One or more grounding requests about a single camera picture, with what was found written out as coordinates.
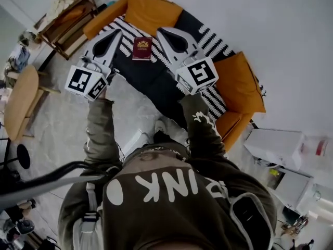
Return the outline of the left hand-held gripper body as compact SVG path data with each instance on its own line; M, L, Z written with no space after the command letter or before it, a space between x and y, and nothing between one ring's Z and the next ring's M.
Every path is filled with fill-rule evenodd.
M87 56L81 56L77 65L72 65L65 83L65 90L95 101L111 83L114 76L112 63L99 62Z

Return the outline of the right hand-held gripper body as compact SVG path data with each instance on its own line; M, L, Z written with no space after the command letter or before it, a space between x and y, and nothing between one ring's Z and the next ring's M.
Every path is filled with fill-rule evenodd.
M177 60L170 66L170 71L186 94L194 95L216 84L218 73L212 59L206 57L202 49L175 57Z

